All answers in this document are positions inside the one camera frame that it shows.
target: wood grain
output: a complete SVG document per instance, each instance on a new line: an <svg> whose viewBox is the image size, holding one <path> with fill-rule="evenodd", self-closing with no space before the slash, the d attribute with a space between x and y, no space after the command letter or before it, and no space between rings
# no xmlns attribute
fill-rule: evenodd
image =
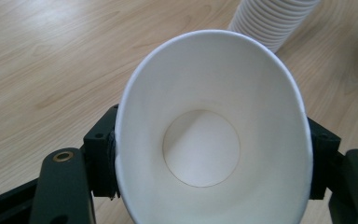
<svg viewBox="0 0 358 224"><path fill-rule="evenodd" d="M226 29L239 0L0 0L0 194L117 104L132 71L164 41ZM309 117L358 147L358 1L323 0L277 55ZM326 200L302 223L331 223ZM98 223L132 223L123 202L95 199Z"/></svg>

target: stack of cups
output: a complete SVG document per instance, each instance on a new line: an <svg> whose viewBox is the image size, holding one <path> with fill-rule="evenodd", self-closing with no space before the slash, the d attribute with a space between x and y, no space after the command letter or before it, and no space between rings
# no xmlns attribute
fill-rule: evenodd
<svg viewBox="0 0 358 224"><path fill-rule="evenodd" d="M242 0L228 30L276 52L320 0Z"/></svg>

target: wooden table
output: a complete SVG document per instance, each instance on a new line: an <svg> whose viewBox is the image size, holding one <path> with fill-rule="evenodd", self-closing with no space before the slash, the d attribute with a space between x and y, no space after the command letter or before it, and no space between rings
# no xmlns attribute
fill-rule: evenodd
<svg viewBox="0 0 358 224"><path fill-rule="evenodd" d="M41 161L117 104L132 71L164 41L226 29L239 0L0 0L0 194L38 177ZM308 116L358 147L358 1L322 0L277 55ZM327 202L302 223L331 223ZM132 223L120 199L95 199L98 223Z"/></svg>

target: black object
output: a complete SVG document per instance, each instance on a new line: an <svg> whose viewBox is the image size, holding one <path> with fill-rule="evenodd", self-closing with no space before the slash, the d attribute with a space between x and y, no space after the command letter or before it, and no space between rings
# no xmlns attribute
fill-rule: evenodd
<svg viewBox="0 0 358 224"><path fill-rule="evenodd" d="M28 223L30 216L31 223L95 223L90 193L120 197L114 165L117 108L110 108L86 134L80 150L51 153L39 179L0 195L0 223ZM311 119L309 123L314 156L310 199L322 199L329 188L333 222L358 223L358 149L341 155L340 138Z"/></svg>

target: stacked white cup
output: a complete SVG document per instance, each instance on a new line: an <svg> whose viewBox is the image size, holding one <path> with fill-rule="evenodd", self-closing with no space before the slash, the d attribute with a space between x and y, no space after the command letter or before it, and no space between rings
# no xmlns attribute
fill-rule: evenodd
<svg viewBox="0 0 358 224"><path fill-rule="evenodd" d="M320 0L242 0L228 30L276 52Z"/></svg>

